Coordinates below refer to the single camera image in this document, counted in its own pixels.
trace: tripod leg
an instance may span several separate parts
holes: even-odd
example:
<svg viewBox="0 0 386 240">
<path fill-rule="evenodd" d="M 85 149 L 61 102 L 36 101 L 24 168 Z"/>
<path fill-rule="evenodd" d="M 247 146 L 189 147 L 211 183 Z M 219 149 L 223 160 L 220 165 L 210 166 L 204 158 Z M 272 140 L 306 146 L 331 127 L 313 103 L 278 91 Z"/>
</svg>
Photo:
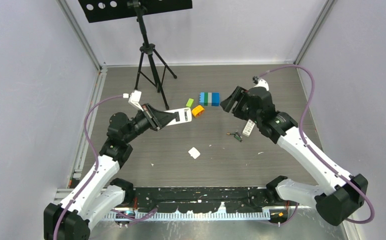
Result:
<svg viewBox="0 0 386 240">
<path fill-rule="evenodd" d="M 137 80 L 135 80 L 135 87 L 134 87 L 135 90 L 139 90 L 139 89 L 138 89 L 138 86 L 139 86 L 140 74 L 142 73 L 142 63 L 143 63 L 143 56 L 144 56 L 144 55 L 145 55 L 145 53 L 144 53 L 144 52 L 141 52 L 141 55 L 140 55 L 140 63 L 138 64 Z"/>
<path fill-rule="evenodd" d="M 153 55 L 150 54 L 147 57 L 149 58 L 150 68 L 152 70 L 153 79 L 154 79 L 154 82 L 156 83 L 156 87 L 157 87 L 158 91 L 160 90 L 160 93 L 162 94 L 163 103 L 165 103 L 166 110 L 169 110 L 170 106 L 168 106 L 167 98 L 165 97 L 165 93 L 164 93 L 164 89 L 162 88 L 161 81 L 159 80 L 159 75 L 158 75 L 158 71 L 156 70 L 155 62 L 153 60 Z"/>
<path fill-rule="evenodd" d="M 153 52 L 156 54 L 156 56 L 159 58 L 159 60 L 163 63 L 163 65 L 168 69 L 168 71 L 172 74 L 172 76 L 177 79 L 177 75 L 171 70 L 170 66 L 164 61 L 164 59 L 159 55 L 158 51 L 156 49 L 153 49 Z"/>
</svg>

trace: metal floor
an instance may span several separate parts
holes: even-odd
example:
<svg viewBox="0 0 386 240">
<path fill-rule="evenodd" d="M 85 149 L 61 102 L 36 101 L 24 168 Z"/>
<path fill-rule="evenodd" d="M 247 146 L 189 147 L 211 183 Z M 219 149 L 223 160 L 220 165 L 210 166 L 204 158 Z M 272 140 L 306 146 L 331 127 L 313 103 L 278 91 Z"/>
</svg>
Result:
<svg viewBox="0 0 386 240">
<path fill-rule="evenodd" d="M 221 100 L 227 98 L 236 86 L 251 88 L 252 77 L 276 68 L 277 65 L 208 65 L 173 66 L 178 79 L 166 72 L 163 89 L 170 109 L 183 108 L 189 98 L 193 106 L 199 102 L 200 92 L 218 92 Z M 150 68 L 144 73 L 152 78 Z M 162 76 L 163 67 L 158 67 Z M 130 93 L 136 81 L 136 67 L 109 68 L 101 99 Z M 270 73 L 265 77 L 276 109 L 290 114 L 299 122 L 306 104 L 305 94 L 294 68 Z M 140 104 L 150 103 L 165 110 L 160 93 L 144 77 L 140 77 L 142 91 Z M 134 117 L 136 110 L 127 99 L 116 99 L 98 108 L 92 132 L 92 141 L 99 151 L 107 136 L 109 118 L 124 112 Z M 190 123 L 173 125 L 158 132 L 147 130 L 131 142 L 133 152 L 115 176 L 138 187 L 205 187 L 205 186 L 265 186 L 279 175 L 294 181 L 315 184 L 314 179 L 283 149 L 262 136 L 258 129 L 243 142 L 227 132 L 242 132 L 246 122 L 224 112 L 220 106 L 206 106 L 205 112 Z M 304 124 L 309 138 L 320 145 L 310 117 Z M 188 150 L 200 152 L 193 159 Z M 82 176 L 92 167 L 94 158 L 89 149 Z"/>
</svg>

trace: orange component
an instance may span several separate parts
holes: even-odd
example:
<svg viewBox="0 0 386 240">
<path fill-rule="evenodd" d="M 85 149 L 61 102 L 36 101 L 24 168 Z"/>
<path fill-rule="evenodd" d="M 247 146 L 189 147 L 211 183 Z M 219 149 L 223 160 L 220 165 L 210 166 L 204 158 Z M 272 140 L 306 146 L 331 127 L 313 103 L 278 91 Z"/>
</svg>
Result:
<svg viewBox="0 0 386 240">
<path fill-rule="evenodd" d="M 205 111 L 205 108 L 201 105 L 198 105 L 197 107 L 193 108 L 191 110 L 191 114 L 193 114 L 193 116 L 195 118 L 199 117 L 203 112 Z"/>
</svg>

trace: white panel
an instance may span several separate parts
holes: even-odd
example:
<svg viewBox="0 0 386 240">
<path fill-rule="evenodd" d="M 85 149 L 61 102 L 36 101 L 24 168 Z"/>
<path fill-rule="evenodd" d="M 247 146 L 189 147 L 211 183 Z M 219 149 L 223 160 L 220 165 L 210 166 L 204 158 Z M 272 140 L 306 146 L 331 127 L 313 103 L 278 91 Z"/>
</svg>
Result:
<svg viewBox="0 0 386 240">
<path fill-rule="evenodd" d="M 143 39 L 135 17 L 88 23 L 78 0 L 67 2 L 98 58 L 108 65 L 139 64 Z M 144 22 L 167 63 L 293 61 L 324 3 L 193 0 L 193 9 L 146 15 Z"/>
<path fill-rule="evenodd" d="M 368 179 L 375 219 L 357 225 L 361 239 L 386 239 L 386 1 L 337 1 L 301 64 L 316 80 L 311 110 L 324 151 Z M 368 216 L 365 205 L 355 219 Z"/>
<path fill-rule="evenodd" d="M 43 239 L 96 75 L 56 1 L 0 1 L 0 240 Z"/>
</svg>

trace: scratched metal surface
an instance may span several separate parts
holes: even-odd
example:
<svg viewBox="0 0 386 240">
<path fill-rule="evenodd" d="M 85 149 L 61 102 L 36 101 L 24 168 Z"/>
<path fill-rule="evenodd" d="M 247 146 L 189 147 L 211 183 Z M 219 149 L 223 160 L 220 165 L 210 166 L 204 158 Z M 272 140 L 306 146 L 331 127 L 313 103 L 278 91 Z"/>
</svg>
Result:
<svg viewBox="0 0 386 240">
<path fill-rule="evenodd" d="M 183 108 L 189 98 L 194 106 L 200 92 L 219 92 L 227 98 L 236 86 L 251 88 L 252 77 L 276 65 L 174 66 L 178 79 L 167 74 L 164 92 L 171 109 Z M 149 67 L 144 72 L 152 76 Z M 136 67 L 110 68 L 101 98 L 130 93 L 135 85 Z M 266 78 L 276 109 L 299 121 L 306 98 L 295 69 L 283 69 Z M 161 95 L 144 78 L 140 79 L 141 103 L 165 110 Z M 92 140 L 100 149 L 106 140 L 109 118 L 116 112 L 129 117 L 136 114 L 126 99 L 113 100 L 99 107 Z M 246 122 L 224 112 L 221 107 L 207 106 L 205 112 L 190 123 L 169 126 L 161 131 L 146 131 L 132 143 L 129 160 L 115 177 L 138 187 L 205 187 L 265 186 L 279 175 L 297 182 L 315 184 L 308 172 L 287 152 L 262 136 L 255 128 L 250 137 L 238 142 L 227 132 L 242 131 Z M 305 132 L 318 146 L 315 127 L 308 116 Z M 193 159 L 188 150 L 195 147 L 200 156 Z M 89 150 L 83 169 L 85 176 L 94 159 Z"/>
<path fill-rule="evenodd" d="M 286 225 L 278 228 L 260 221 L 167 221 L 142 222 L 119 228 L 100 222 L 90 240 L 347 240 L 342 225 L 326 223 L 315 210 L 299 209 Z"/>
</svg>

